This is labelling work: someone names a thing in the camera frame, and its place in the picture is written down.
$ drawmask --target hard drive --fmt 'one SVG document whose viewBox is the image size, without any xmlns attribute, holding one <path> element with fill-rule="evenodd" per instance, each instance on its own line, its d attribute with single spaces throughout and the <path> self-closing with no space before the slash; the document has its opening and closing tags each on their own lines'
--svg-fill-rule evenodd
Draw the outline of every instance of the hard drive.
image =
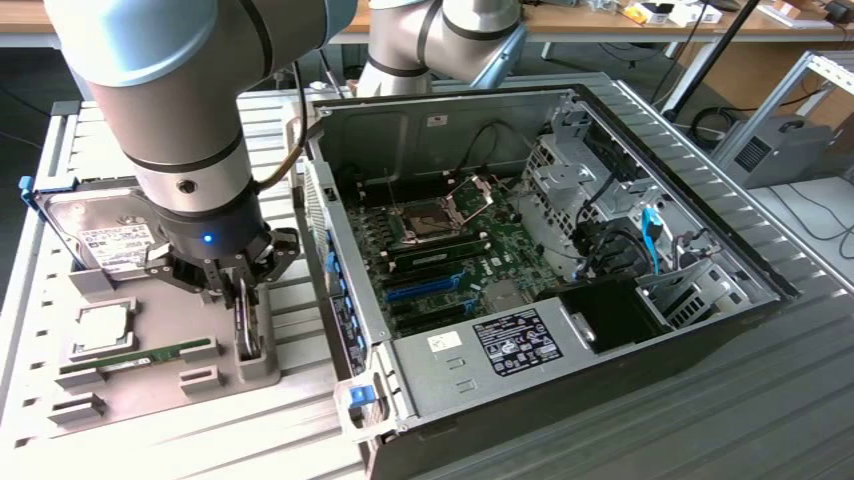
<svg viewBox="0 0 854 480">
<path fill-rule="evenodd" d="M 155 207 L 132 177 L 61 187 L 37 185 L 33 199 L 75 260 L 115 281 L 145 276 L 145 249 L 165 242 Z"/>
</svg>

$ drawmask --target blue cable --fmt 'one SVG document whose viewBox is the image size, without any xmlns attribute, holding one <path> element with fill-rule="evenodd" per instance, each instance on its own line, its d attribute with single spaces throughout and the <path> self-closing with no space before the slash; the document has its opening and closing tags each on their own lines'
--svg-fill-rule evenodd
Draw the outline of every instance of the blue cable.
<svg viewBox="0 0 854 480">
<path fill-rule="evenodd" d="M 646 244 L 646 248 L 650 250 L 650 255 L 652 256 L 652 272 L 658 275 L 660 273 L 660 269 L 658 265 L 655 241 L 664 231 L 664 222 L 662 221 L 662 217 L 658 216 L 658 212 L 651 207 L 643 209 L 640 230 L 643 232 L 643 243 Z"/>
</svg>

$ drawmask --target power supply label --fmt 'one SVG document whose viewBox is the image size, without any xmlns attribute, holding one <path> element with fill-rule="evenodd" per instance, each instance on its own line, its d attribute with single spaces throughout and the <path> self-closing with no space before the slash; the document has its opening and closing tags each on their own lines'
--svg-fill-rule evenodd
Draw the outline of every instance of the power supply label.
<svg viewBox="0 0 854 480">
<path fill-rule="evenodd" d="M 536 310 L 473 326 L 492 369 L 502 377 L 563 357 Z"/>
</svg>

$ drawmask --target motherboard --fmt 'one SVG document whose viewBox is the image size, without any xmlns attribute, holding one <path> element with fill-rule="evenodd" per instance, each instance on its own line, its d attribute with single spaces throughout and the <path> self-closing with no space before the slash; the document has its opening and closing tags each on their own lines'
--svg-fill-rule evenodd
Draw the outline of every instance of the motherboard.
<svg viewBox="0 0 854 480">
<path fill-rule="evenodd" d="M 495 177 L 472 175 L 447 195 L 348 208 L 395 337 L 522 306 L 559 285 L 515 198 Z"/>
</svg>

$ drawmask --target cardboard box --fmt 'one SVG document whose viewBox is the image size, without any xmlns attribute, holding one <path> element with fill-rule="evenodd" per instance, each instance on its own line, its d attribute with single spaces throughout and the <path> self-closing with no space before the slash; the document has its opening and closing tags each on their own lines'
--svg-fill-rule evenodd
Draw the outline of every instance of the cardboard box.
<svg viewBox="0 0 854 480">
<path fill-rule="evenodd" d="M 699 12 L 703 11 L 702 5 L 684 5 L 683 3 L 678 3 L 670 12 L 670 21 L 679 25 L 682 28 L 696 22 L 699 19 Z M 720 10 L 708 5 L 706 7 L 706 12 L 703 13 L 703 18 L 699 20 L 699 23 L 718 23 L 720 21 L 720 17 L 723 14 Z"/>
<path fill-rule="evenodd" d="M 827 16 L 822 5 L 810 0 L 776 0 L 774 10 L 792 20 L 823 20 Z"/>
<path fill-rule="evenodd" d="M 623 10 L 623 14 L 640 24 L 662 25 L 667 22 L 672 7 L 672 3 L 635 3 Z"/>
</svg>

